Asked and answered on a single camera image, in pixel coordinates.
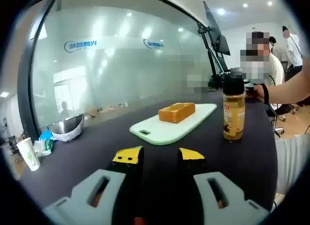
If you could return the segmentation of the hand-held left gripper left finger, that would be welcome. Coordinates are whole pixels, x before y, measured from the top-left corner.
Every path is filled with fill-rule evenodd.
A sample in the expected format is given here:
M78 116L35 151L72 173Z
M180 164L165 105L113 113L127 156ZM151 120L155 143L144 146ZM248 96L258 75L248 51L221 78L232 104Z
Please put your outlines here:
M55 225L133 225L137 212L144 148L116 152L106 169L99 169L45 208Z

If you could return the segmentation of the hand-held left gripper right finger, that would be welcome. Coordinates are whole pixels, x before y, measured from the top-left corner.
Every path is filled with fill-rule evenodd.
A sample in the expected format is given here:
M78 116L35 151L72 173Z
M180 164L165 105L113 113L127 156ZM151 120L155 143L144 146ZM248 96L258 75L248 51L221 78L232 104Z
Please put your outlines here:
M259 225L269 214L224 174L209 171L197 151L179 148L178 180L184 224Z

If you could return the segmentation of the person's right hand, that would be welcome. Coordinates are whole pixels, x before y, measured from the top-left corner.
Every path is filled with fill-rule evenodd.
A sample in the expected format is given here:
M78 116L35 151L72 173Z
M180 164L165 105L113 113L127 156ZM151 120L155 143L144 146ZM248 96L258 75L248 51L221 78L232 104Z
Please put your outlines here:
M264 103L264 84L254 85L254 97Z

